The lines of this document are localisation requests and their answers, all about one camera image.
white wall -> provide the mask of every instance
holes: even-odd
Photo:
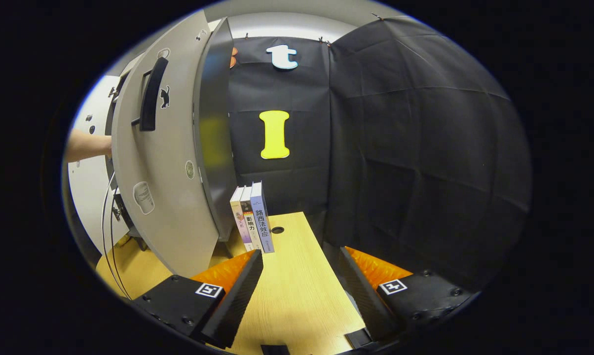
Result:
[[[119,83],[118,76],[103,76],[92,88],[91,92],[76,113],[74,129],[89,133],[90,126],[95,126],[94,135],[105,135],[106,117],[111,98],[108,97],[110,89]],[[113,191],[108,189],[109,195],[104,205],[106,186],[108,185],[108,172],[106,171],[106,157],[92,157],[78,162],[69,163],[69,185],[74,198],[75,209],[89,238],[101,254],[110,251],[112,245],[117,243],[128,232],[128,226],[123,219],[119,221],[112,218],[112,243],[110,211],[112,205],[117,205],[112,200]],[[105,210],[105,240],[102,240],[102,209]]]
[[[303,13],[251,13],[229,17],[233,38],[287,36],[334,42],[356,26]]]
[[[404,13],[371,0],[227,0],[204,9],[207,22],[247,13],[286,12],[321,16],[360,27],[381,17]]]

cabinet door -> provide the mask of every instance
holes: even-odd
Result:
[[[128,74],[112,124],[115,175],[128,214],[162,263],[184,277],[208,267],[218,239],[192,125],[193,86],[209,34],[198,11],[155,41]],[[133,125],[140,115],[147,119]]]
[[[205,196],[220,241],[229,240],[235,227],[229,200],[237,187],[236,168],[227,112],[232,50],[233,38],[225,18],[216,26],[205,47],[194,89],[194,143]]]

book spine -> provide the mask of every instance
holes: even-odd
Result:
[[[261,247],[260,236],[257,232],[256,221],[254,219],[253,211],[245,212],[245,222],[247,223],[248,232],[251,236],[251,243],[253,243],[254,248],[264,252],[264,248]]]
[[[256,227],[259,232],[260,242],[264,252],[275,252],[273,240],[270,236],[270,230],[268,229],[268,213],[266,212],[262,196],[252,197],[251,207],[254,211]]]
[[[254,245],[251,243],[251,236],[249,235],[249,229],[245,224],[245,215],[242,213],[240,202],[232,202],[231,210],[233,211],[233,218],[236,219],[236,225],[238,225],[238,231],[240,231],[242,242],[245,243],[245,250],[252,251]]]

black backdrop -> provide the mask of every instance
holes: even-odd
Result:
[[[0,9],[0,354],[193,350],[123,306],[83,261],[58,167],[71,117],[112,59],[199,6]],[[496,75],[524,119],[534,169],[531,214],[500,275],[466,312],[405,351],[594,353],[594,6],[400,9]]]
[[[331,47],[326,240],[477,292],[520,236],[531,160],[496,80],[408,16]]]
[[[268,213],[304,212],[322,242],[330,165],[330,85],[328,46],[303,38],[234,39],[236,66],[229,75],[231,146],[240,186],[262,180]],[[287,45],[297,68],[273,66],[267,48]],[[283,159],[263,159],[264,122],[259,114],[283,110]]]
[[[297,68],[273,67],[266,49],[280,44],[297,50]],[[498,272],[529,211],[529,147],[511,99],[465,50],[408,16],[331,47],[289,37],[234,46],[238,184],[263,180],[269,213],[304,211],[320,243],[473,292]],[[285,159],[260,156],[265,110],[290,114]]]

stack of books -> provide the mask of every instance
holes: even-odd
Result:
[[[275,252],[261,182],[239,186],[231,197],[231,209],[247,251]]]

